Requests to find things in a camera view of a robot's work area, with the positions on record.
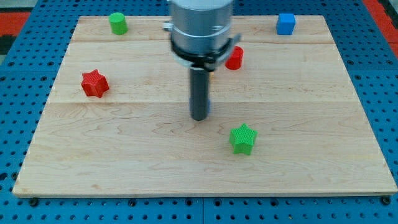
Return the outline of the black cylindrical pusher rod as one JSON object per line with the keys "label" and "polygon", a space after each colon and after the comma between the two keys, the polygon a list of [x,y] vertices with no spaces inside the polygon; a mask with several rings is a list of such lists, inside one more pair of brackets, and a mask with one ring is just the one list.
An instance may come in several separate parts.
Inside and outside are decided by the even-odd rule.
{"label": "black cylindrical pusher rod", "polygon": [[196,121],[204,120],[209,109],[209,73],[202,69],[190,69],[190,116]]}

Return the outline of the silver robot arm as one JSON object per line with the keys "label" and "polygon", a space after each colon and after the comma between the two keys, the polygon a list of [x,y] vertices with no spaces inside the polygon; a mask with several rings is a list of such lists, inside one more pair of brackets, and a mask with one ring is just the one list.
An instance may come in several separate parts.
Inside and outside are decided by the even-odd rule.
{"label": "silver robot arm", "polygon": [[189,69],[190,116],[196,121],[210,111],[210,73],[233,53],[241,34],[230,36],[233,0],[171,0],[170,20],[162,26],[170,33],[175,60]]}

